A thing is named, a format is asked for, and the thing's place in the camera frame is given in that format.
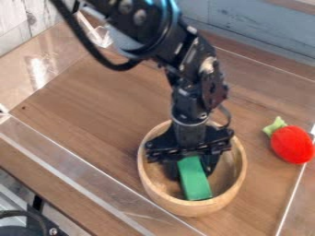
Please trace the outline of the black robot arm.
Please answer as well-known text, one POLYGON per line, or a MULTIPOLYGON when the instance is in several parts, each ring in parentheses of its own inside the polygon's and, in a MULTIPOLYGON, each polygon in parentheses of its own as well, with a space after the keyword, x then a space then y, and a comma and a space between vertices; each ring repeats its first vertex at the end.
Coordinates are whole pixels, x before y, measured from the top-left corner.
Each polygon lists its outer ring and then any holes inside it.
POLYGON ((115 64, 97 50, 61 0, 50 0, 70 31, 101 65, 127 71, 153 61, 165 71, 171 93, 171 125, 145 142, 149 162, 164 165, 167 177, 180 177, 180 161, 196 156, 207 175, 220 156, 231 150, 232 129, 209 123, 215 109, 223 110, 228 84, 216 51, 189 26, 173 0, 78 0, 93 17, 109 25, 111 38, 127 58, 115 64))

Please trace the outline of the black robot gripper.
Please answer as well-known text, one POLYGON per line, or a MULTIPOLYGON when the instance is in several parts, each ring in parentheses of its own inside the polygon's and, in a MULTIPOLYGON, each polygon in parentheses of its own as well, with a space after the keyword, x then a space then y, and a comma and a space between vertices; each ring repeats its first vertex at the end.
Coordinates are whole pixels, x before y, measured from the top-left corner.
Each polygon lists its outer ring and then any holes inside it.
POLYGON ((188 154, 200 155, 201 167, 205 176, 209 176, 220 155, 231 150, 232 137, 233 131, 225 125, 179 127, 167 121, 149 131, 149 139, 144 142, 148 162, 161 162, 165 177, 176 182, 180 179, 176 161, 188 154))

